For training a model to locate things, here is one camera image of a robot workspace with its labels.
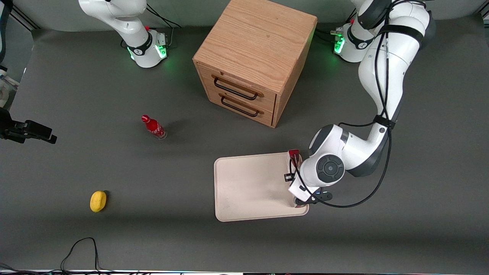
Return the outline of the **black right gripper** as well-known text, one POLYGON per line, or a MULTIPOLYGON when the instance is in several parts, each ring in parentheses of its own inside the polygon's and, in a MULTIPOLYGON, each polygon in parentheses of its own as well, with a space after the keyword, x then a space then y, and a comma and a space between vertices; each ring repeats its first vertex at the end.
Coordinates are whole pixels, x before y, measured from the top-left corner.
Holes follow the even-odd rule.
POLYGON ((52 129, 35 121, 26 120, 25 125, 12 120, 9 111, 0 108, 0 138, 17 143, 25 143, 26 139, 38 139, 50 144, 55 144, 57 136, 52 134, 52 129))

